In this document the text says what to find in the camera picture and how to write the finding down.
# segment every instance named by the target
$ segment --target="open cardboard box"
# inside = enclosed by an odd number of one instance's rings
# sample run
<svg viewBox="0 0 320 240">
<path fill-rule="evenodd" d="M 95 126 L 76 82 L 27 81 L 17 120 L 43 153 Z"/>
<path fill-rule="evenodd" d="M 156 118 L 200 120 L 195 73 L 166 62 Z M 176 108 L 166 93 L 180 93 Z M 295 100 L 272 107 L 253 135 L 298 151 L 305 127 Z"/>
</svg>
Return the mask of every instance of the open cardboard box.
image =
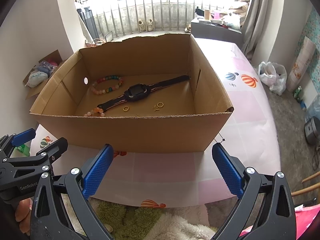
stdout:
<svg viewBox="0 0 320 240">
<path fill-rule="evenodd" d="M 84 117 L 98 104 L 116 98 L 137 83 L 153 84 L 188 74 L 185 81 L 126 102 L 105 117 Z M 108 76 L 124 84 L 95 95 L 90 84 Z M 116 84 L 108 80 L 97 90 Z M 163 102 L 160 111 L 152 108 Z M 204 151 L 233 111 L 226 91 L 196 40 L 188 34 L 135 37 L 75 52 L 52 76 L 30 113 L 55 137 L 69 144 L 143 153 Z"/>
<path fill-rule="evenodd" d="M 43 59 L 39 60 L 39 63 L 42 62 L 42 61 L 48 61 L 48 60 L 52 60 L 54 62 L 56 62 L 58 64 L 58 67 L 54 70 L 57 71 L 59 67 L 61 67 L 61 65 L 65 62 L 61 59 L 61 56 L 60 56 L 60 53 L 58 50 L 50 53 L 48 56 L 45 56 Z M 31 72 L 33 71 L 33 68 L 29 71 L 28 75 L 26 75 L 26 77 L 24 78 L 23 80 L 23 83 L 24 84 L 27 84 L 28 80 L 29 80 L 29 76 L 31 74 Z M 37 85 L 36 87 L 34 88 L 29 88 L 29 91 L 28 91 L 28 94 L 26 96 L 26 99 L 29 99 L 31 98 L 32 96 L 34 95 L 37 95 L 39 94 L 42 89 L 45 87 L 46 83 L 49 81 L 49 79 L 46 79 L 44 81 L 42 81 L 39 85 Z"/>
</svg>

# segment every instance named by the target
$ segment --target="human hand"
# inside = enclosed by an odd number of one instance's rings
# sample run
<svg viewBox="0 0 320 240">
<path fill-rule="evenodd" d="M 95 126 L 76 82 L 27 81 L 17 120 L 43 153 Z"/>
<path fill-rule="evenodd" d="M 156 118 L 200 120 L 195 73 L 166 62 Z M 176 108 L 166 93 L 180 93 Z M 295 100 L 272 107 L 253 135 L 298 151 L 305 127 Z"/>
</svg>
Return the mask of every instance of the human hand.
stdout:
<svg viewBox="0 0 320 240">
<path fill-rule="evenodd" d="M 15 212 L 16 221 L 19 222 L 19 228 L 22 233 L 30 236 L 30 210 L 31 199 L 21 200 Z"/>
</svg>

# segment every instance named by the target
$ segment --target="gray curtain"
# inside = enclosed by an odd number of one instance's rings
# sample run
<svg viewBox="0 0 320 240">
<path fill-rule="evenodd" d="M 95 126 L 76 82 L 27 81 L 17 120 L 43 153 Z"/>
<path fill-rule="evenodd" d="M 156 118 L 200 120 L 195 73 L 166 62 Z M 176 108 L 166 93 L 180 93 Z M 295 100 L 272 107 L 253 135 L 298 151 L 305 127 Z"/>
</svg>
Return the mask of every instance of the gray curtain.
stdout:
<svg viewBox="0 0 320 240">
<path fill-rule="evenodd" d="M 241 28 L 244 37 L 243 54 L 251 59 L 261 36 L 268 0 L 251 0 L 247 18 Z"/>
</svg>

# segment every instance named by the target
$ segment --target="smartwatch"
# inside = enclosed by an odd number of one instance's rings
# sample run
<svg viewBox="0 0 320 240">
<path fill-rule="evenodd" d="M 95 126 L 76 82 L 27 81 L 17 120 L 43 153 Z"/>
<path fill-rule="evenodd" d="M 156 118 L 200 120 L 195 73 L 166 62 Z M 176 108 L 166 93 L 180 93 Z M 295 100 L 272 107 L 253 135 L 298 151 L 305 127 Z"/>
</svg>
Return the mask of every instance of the smartwatch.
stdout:
<svg viewBox="0 0 320 240">
<path fill-rule="evenodd" d="M 103 109 L 103 112 L 105 112 L 113 106 L 119 105 L 124 102 L 135 102 L 141 100 L 143 98 L 146 98 L 151 92 L 181 83 L 183 81 L 188 81 L 189 79 L 190 77 L 188 75 L 183 75 L 169 80 L 161 81 L 152 85 L 136 84 L 129 87 L 123 95 L 111 99 L 103 104 L 97 105 L 97 107 Z"/>
</svg>

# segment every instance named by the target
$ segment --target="blue gripper pad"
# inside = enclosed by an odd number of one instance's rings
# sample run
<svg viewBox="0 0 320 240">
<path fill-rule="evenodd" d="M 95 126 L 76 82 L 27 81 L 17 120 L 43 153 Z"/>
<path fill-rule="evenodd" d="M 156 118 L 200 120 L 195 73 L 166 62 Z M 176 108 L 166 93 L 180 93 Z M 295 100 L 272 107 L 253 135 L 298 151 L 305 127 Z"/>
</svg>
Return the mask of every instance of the blue gripper pad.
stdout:
<svg viewBox="0 0 320 240">
<path fill-rule="evenodd" d="M 233 166 L 220 143 L 212 147 L 212 158 L 216 163 L 230 192 L 240 199 L 243 195 L 242 177 Z"/>
<path fill-rule="evenodd" d="M 113 160 L 113 148 L 111 145 L 105 145 L 104 148 L 98 153 L 96 162 L 92 165 L 91 169 L 84 177 L 82 194 L 85 199 L 94 195 L 106 174 L 110 164 Z"/>
<path fill-rule="evenodd" d="M 36 137 L 36 131 L 31 128 L 29 130 L 26 130 L 22 133 L 19 133 L 15 135 L 11 141 L 12 146 L 19 147 L 20 145 L 31 141 Z"/>
</svg>

